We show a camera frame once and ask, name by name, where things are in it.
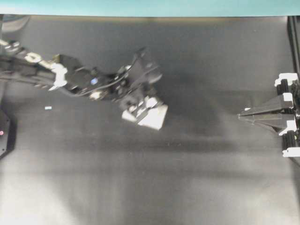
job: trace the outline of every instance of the cable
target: cable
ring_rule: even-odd
[[[22,81],[24,83],[34,83],[34,84],[41,84],[41,85],[53,85],[49,82],[42,81],[42,80],[36,80],[29,77],[16,77],[12,75],[11,71],[2,71],[0,72],[0,79],[6,79],[11,81]]]
[[[104,88],[109,88],[109,87],[113,86],[114,84],[116,84],[116,83],[120,82],[121,80],[123,80],[125,78],[125,76],[126,76],[126,73],[124,73],[124,75],[121,78],[119,78],[118,80],[116,80],[116,81],[114,81],[112,83],[109,83],[109,84],[106,84],[106,85],[94,88],[94,89],[89,90],[89,91],[87,91],[85,93],[82,93],[82,94],[74,94],[74,95],[75,95],[75,97],[82,97],[84,95],[92,93],[93,91],[104,89]]]
[[[46,78],[46,77],[42,77],[42,76],[32,76],[32,78],[35,78],[35,79],[37,79],[37,80],[39,80],[39,81],[42,81],[42,82],[45,82],[45,83],[47,83],[48,85],[51,85],[51,86],[54,85],[54,81],[52,81],[52,80],[50,80],[50,79],[48,79],[48,78]]]
[[[7,78],[0,78],[0,81],[5,81],[5,82],[18,82],[18,83],[25,83],[25,84],[32,84],[32,85],[40,84],[40,83],[36,83],[36,82],[27,82],[27,81],[13,80],[13,79],[7,79]]]
[[[290,33],[291,33],[291,42],[292,42],[291,45],[292,45],[295,71],[298,74],[298,78],[300,78],[300,55],[299,55],[299,42],[298,42],[298,34],[297,34],[297,17],[289,16],[288,22],[289,22]]]

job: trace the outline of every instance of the black cable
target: black cable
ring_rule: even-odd
[[[37,76],[34,76],[34,78],[40,79],[41,81],[46,82],[48,85],[51,85],[51,86],[54,85],[53,84],[54,82],[52,80],[48,79],[48,78],[37,77]],[[61,93],[65,94],[65,95],[69,96],[69,97],[78,97],[77,94],[74,94],[74,93],[70,92],[69,90],[67,90],[64,87],[59,87],[57,90],[60,91]]]
[[[51,85],[49,82],[45,82],[42,80],[32,79],[31,77],[26,76],[17,76],[14,75],[12,71],[6,70],[0,72],[0,79],[11,80],[11,81],[21,81],[24,83],[33,83],[33,84],[41,84],[41,85]]]
[[[45,82],[48,85],[53,86],[54,85],[54,81],[52,81],[51,79],[45,78],[45,77],[41,77],[41,76],[32,76],[32,78],[37,79],[41,82]]]
[[[117,79],[116,81],[114,81],[114,82],[112,82],[112,83],[109,83],[109,84],[106,84],[106,85],[102,85],[102,86],[100,86],[100,87],[94,88],[94,89],[89,90],[89,91],[87,91],[87,92],[85,92],[85,93],[82,93],[82,94],[73,94],[73,96],[74,96],[74,97],[82,97],[82,96],[85,96],[85,95],[87,95],[87,94],[90,94],[90,93],[92,93],[92,92],[94,92],[94,91],[96,91],[96,90],[109,88],[109,87],[115,85],[116,83],[120,82],[121,80],[123,80],[123,79],[125,78],[125,76],[126,76],[126,73],[124,73],[124,75],[121,76],[121,78]]]
[[[13,80],[13,79],[7,79],[7,78],[0,78],[0,81],[4,81],[4,82],[17,82],[17,83],[25,83],[25,84],[32,84],[32,85],[39,84],[39,83],[33,83],[33,82],[27,82],[27,81],[20,81],[20,80]]]
[[[298,32],[297,32],[297,17],[289,16],[289,32],[291,35],[291,46],[292,53],[294,59],[295,72],[298,75],[298,79],[300,80],[300,52],[299,52],[299,41],[298,41]]]

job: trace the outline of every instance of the white clip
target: white clip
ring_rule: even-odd
[[[285,102],[292,102],[294,104],[293,95],[291,93],[287,92],[287,93],[283,93],[282,95],[283,95],[283,100]]]
[[[51,65],[51,71],[55,73],[55,87],[62,87],[67,84],[67,81],[65,79],[65,74],[68,72],[68,70],[59,63],[53,63]]]
[[[284,134],[286,134],[288,131],[296,131],[297,130],[297,125],[296,125],[296,120],[287,120],[286,121],[286,129],[284,129],[283,131],[281,131],[278,135],[282,136]]]
[[[283,157],[300,157],[300,148],[299,147],[290,147],[287,150],[283,150]]]
[[[281,84],[281,80],[287,79],[287,84],[290,86],[293,84],[293,81],[298,80],[298,76],[296,73],[282,73],[279,74],[279,78],[275,80],[274,86]]]
[[[42,61],[42,57],[39,54],[36,54],[34,52],[27,53],[25,56],[25,60],[30,63],[38,63]]]

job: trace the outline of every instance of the black tabletop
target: black tabletop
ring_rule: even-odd
[[[111,102],[8,84],[16,130],[0,161],[0,222],[72,225],[299,224],[299,169],[281,139],[237,114],[276,95],[293,72],[286,17],[32,16],[4,33],[116,71],[147,46],[169,105],[160,131],[121,119]]]

